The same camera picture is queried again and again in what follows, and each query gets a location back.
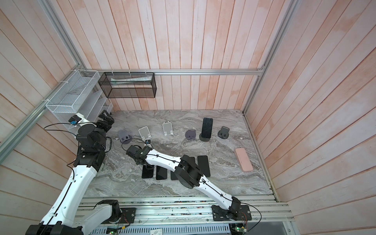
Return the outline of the pink phone case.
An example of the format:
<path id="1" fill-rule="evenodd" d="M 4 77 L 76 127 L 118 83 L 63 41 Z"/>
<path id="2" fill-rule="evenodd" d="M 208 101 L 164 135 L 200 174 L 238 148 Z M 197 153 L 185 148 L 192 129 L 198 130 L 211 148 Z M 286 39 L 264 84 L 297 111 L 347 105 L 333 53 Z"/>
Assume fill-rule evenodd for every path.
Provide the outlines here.
<path id="1" fill-rule="evenodd" d="M 240 165 L 240 169 L 243 172 L 251 172 L 253 171 L 252 163 L 249 159 L 249 156 L 244 148 L 236 148 L 235 155 Z"/>

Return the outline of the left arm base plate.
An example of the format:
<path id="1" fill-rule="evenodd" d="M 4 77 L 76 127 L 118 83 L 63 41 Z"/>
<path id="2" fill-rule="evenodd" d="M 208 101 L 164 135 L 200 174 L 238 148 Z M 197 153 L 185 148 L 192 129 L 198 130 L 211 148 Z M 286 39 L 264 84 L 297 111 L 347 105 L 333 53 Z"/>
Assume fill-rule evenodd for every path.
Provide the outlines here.
<path id="1" fill-rule="evenodd" d="M 133 224 L 136 216 L 136 208 L 121 207 L 121 220 L 120 224 Z"/>

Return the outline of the grey round stand front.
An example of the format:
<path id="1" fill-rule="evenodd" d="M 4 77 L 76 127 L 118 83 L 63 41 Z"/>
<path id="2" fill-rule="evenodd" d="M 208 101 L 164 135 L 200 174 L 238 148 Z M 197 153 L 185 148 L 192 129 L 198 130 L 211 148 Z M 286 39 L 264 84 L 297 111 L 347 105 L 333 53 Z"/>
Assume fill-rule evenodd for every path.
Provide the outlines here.
<path id="1" fill-rule="evenodd" d="M 127 130 L 121 130 L 118 132 L 118 138 L 119 138 L 119 141 L 122 143 L 122 144 L 129 144 L 131 141 L 132 141 L 132 136 L 129 135 L 128 131 Z"/>

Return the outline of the dark phone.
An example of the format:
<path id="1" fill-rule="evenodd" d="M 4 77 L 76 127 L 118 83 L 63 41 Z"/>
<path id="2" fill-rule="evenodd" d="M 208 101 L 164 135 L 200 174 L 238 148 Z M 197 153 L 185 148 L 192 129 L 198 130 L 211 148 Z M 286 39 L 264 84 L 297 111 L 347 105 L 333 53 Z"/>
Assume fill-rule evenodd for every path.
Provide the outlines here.
<path id="1" fill-rule="evenodd" d="M 206 139 L 211 138 L 212 125 L 213 125 L 212 118 L 207 118 L 207 117 L 203 118 L 201 137 L 206 138 Z"/>

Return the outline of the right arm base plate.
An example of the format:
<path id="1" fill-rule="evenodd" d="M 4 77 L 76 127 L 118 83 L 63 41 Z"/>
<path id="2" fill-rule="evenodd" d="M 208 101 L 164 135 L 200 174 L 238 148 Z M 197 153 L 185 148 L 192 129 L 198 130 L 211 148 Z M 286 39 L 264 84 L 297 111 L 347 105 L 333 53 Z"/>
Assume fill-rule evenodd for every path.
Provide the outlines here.
<path id="1" fill-rule="evenodd" d="M 214 221 L 248 221 L 252 220 L 249 206 L 240 205 L 237 212 L 230 212 L 230 210 L 224 210 L 219 206 L 212 205 L 212 218 Z"/>

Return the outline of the white stand far-left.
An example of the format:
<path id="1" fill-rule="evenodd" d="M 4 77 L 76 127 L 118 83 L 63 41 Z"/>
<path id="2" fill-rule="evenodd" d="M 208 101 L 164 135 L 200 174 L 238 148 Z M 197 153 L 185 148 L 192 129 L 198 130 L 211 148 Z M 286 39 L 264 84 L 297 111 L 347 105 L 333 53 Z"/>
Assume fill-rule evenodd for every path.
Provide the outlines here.
<path id="1" fill-rule="evenodd" d="M 141 139 L 143 141 L 150 140 L 152 138 L 151 134 L 150 134 L 150 131 L 149 131 L 149 128 L 147 126 L 140 128 L 139 129 L 139 134 L 140 134 Z"/>

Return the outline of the purple phone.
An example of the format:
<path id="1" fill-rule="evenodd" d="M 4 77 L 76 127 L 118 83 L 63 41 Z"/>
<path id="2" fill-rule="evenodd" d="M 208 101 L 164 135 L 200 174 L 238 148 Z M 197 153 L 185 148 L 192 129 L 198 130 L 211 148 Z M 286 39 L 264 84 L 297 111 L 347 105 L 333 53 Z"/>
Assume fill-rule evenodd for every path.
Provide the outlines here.
<path id="1" fill-rule="evenodd" d="M 170 179 L 173 181 L 173 180 L 178 180 L 177 176 L 175 175 L 174 172 L 170 172 Z"/>

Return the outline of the grey round tall stand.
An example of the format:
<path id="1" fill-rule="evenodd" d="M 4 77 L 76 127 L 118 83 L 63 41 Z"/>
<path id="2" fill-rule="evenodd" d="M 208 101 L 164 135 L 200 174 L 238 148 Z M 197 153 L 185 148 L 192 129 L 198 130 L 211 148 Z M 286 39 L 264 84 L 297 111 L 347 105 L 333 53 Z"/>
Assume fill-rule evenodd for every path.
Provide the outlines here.
<path id="1" fill-rule="evenodd" d="M 202 137 L 202 134 L 199 135 L 199 139 L 200 139 L 200 141 L 202 141 L 202 142 L 208 142 L 208 141 L 210 141 L 210 138 Z"/>

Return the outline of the grey stand of blue phone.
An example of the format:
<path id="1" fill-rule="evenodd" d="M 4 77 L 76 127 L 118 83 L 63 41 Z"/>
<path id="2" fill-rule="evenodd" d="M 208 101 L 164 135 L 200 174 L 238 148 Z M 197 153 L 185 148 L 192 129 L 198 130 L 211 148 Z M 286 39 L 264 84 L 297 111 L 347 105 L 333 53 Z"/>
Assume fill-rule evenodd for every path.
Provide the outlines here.
<path id="1" fill-rule="evenodd" d="M 191 129 L 191 130 L 186 131 L 185 138 L 187 140 L 195 140 L 196 139 L 196 130 Z"/>

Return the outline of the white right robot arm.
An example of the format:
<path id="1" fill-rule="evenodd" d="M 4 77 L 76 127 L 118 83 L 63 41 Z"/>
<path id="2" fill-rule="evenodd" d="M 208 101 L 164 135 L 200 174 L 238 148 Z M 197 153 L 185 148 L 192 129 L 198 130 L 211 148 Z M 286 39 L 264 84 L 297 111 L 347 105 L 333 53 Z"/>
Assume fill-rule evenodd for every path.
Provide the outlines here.
<path id="1" fill-rule="evenodd" d="M 224 211 L 227 219 L 238 219 L 241 202 L 236 197 L 225 193 L 204 175 L 199 166 L 187 155 L 174 157 L 160 153 L 150 147 L 139 148 L 131 145 L 126 154 L 138 165 L 155 165 L 173 172 L 179 182 L 188 189 L 196 189 L 214 200 Z"/>

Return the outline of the white stand of purple phone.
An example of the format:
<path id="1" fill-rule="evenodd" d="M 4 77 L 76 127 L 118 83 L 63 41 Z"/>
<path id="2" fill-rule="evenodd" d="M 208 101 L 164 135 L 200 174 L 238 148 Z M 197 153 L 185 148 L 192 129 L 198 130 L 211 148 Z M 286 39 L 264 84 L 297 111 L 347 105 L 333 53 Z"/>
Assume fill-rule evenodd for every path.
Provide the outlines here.
<path id="1" fill-rule="evenodd" d="M 163 132 L 165 136 L 173 135 L 173 127 L 171 122 L 168 121 L 163 123 Z"/>

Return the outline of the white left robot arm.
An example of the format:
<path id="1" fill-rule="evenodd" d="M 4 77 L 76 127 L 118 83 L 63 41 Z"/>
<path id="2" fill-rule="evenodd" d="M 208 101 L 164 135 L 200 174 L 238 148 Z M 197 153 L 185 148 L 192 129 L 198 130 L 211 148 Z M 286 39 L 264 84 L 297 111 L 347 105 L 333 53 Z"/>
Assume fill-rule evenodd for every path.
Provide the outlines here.
<path id="1" fill-rule="evenodd" d="M 90 122 L 80 113 L 69 120 L 79 126 L 76 139 L 79 143 L 76 159 L 67 166 L 71 175 L 58 199 L 37 225 L 31 225 L 28 235 L 88 235 L 103 222 L 117 224 L 121 221 L 122 211 L 117 200 L 108 199 L 98 202 L 94 209 L 79 221 L 75 215 L 89 184 L 102 167 L 108 140 L 106 134 L 114 119 L 103 110 L 97 122 Z"/>

